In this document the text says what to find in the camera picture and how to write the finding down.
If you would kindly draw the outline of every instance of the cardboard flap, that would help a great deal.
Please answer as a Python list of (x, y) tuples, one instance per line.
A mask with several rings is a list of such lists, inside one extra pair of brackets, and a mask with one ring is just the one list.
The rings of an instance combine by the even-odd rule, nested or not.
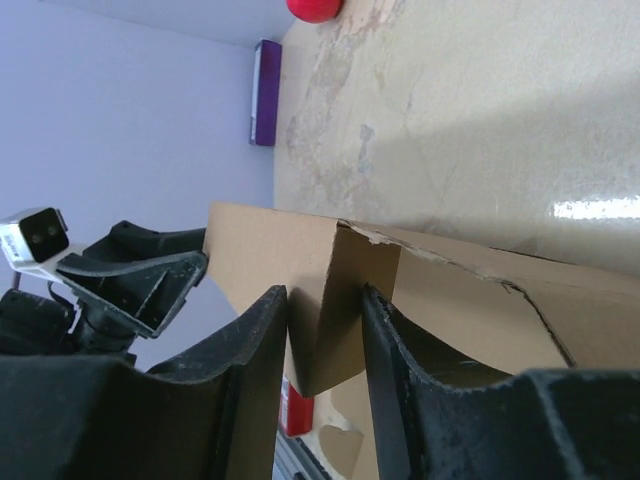
[(487, 366), (512, 374), (640, 366), (636, 278), (427, 234), (341, 224), (372, 243), (401, 246), (394, 304)]
[(237, 311), (271, 285), (287, 286), (285, 373), (305, 395), (364, 370), (365, 283), (424, 330), (501, 372), (640, 366), (633, 345), (640, 279), (423, 233), (229, 204), (212, 206), (204, 250), (208, 273)]

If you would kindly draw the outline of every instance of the black plastic bracket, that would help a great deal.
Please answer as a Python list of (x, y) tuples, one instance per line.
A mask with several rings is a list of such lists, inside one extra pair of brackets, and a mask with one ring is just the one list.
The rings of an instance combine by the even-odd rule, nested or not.
[(65, 257), (57, 273), (93, 310), (94, 326), (104, 324), (104, 316), (132, 334), (157, 338), (205, 274), (204, 234), (160, 233), (120, 222), (82, 255)]

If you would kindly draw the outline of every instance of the red object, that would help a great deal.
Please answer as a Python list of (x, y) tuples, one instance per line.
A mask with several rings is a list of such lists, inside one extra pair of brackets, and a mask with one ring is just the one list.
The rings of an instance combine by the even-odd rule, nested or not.
[(340, 13), (343, 0), (287, 0), (287, 6), (300, 20), (322, 23)]
[(304, 435), (313, 428), (313, 397), (302, 397), (285, 376), (280, 394), (280, 425), (288, 437)]

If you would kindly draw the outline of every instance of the purple box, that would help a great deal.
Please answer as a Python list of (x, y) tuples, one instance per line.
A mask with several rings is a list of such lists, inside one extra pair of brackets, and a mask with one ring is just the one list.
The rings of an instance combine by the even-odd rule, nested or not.
[(281, 66), (282, 45), (270, 40), (261, 40), (256, 45), (256, 64), (253, 71), (249, 139), (252, 145), (273, 147), (276, 144)]

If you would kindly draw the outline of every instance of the wall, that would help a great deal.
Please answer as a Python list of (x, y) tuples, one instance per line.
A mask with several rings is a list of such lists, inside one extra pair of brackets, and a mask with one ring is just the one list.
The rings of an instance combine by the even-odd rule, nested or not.
[[(73, 240), (92, 243), (122, 219), (187, 229), (213, 200), (272, 204), (272, 152), (247, 143), (250, 49), (3, 0), (0, 64), (0, 217), (55, 206)], [(10, 278), (0, 260), (1, 292)], [(233, 317), (203, 282), (164, 337), (137, 344), (140, 365)]]
[(294, 17), (285, 0), (45, 0), (164, 30), (253, 47), (280, 40)]

